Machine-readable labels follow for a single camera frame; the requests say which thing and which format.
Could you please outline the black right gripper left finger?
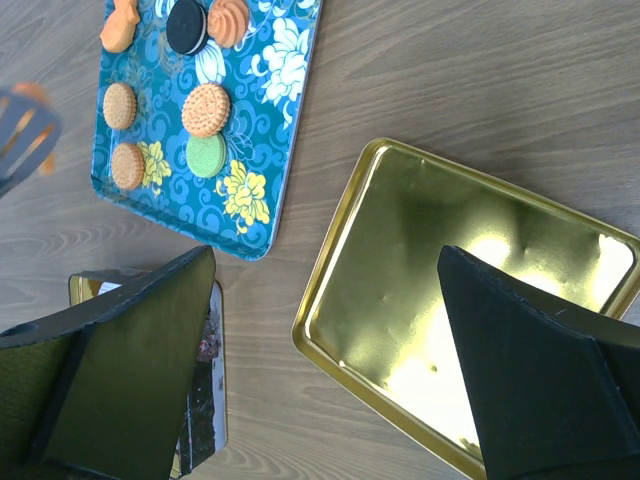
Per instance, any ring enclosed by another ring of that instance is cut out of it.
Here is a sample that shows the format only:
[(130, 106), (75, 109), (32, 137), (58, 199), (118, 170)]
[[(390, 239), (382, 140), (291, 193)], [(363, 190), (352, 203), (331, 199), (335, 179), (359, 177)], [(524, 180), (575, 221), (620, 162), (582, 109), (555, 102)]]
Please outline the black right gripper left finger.
[(166, 479), (216, 262), (161, 268), (1, 335), (5, 479)]

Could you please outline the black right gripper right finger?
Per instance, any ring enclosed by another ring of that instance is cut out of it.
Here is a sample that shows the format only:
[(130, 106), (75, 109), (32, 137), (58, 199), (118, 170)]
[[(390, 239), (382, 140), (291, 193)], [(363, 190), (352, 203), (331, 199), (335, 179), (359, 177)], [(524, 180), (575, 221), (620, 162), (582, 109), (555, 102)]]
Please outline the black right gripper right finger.
[(446, 246), (437, 271), (491, 479), (639, 475), (639, 329)]

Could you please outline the gold tin lid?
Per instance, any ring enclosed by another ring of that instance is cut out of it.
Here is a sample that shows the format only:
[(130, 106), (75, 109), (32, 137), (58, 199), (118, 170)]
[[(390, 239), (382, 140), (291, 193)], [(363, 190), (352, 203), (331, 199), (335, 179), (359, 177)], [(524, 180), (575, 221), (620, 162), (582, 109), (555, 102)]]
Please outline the gold tin lid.
[(364, 147), (303, 295), (294, 344), (422, 447), (482, 479), (437, 274), (446, 245), (619, 319), (639, 293), (639, 239), (399, 141)]

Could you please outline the tan round biscuit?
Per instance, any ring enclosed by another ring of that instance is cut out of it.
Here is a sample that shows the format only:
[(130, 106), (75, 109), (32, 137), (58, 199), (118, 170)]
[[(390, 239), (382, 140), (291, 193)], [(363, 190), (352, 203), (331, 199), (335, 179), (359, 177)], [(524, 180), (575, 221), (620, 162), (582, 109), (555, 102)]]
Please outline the tan round biscuit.
[(122, 190), (133, 190), (144, 176), (145, 163), (139, 147), (122, 142), (111, 156), (111, 173), (116, 186)]
[(129, 85), (117, 82), (107, 88), (103, 99), (103, 113), (109, 127), (116, 130), (128, 129), (135, 120), (136, 112), (136, 96)]

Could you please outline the green sandwich cookie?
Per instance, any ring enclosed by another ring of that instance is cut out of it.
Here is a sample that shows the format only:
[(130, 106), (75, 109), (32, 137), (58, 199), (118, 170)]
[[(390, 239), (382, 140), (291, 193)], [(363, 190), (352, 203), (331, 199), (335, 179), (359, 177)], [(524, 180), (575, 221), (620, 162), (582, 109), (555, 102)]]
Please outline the green sandwich cookie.
[(208, 179), (216, 176), (224, 167), (226, 159), (227, 147), (221, 134), (189, 138), (186, 161), (196, 177)]

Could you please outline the metal serving tongs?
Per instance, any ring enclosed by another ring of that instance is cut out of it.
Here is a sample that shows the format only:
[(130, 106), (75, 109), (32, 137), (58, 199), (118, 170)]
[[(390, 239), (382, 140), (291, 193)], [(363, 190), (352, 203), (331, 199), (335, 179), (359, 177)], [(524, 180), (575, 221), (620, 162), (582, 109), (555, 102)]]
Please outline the metal serving tongs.
[(62, 122), (39, 85), (1, 88), (1, 197), (52, 154)]

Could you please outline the tan embossed sandwich biscuit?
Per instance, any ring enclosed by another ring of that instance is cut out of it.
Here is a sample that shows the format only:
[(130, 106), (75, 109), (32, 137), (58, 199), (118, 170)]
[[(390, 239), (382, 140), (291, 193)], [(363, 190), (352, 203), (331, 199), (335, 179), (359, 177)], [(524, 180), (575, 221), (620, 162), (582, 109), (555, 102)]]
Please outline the tan embossed sandwich biscuit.
[(192, 136), (209, 137), (224, 128), (230, 110), (230, 98), (221, 85), (201, 84), (191, 91), (184, 102), (182, 123)]

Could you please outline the orange fish shaped cookie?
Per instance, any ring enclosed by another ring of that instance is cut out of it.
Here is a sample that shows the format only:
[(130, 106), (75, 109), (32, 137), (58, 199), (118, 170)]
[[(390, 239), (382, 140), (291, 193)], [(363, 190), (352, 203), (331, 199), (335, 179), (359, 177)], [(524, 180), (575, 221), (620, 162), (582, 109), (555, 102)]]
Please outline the orange fish shaped cookie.
[(103, 48), (109, 53), (124, 52), (132, 44), (139, 22), (137, 0), (115, 0), (100, 33)]

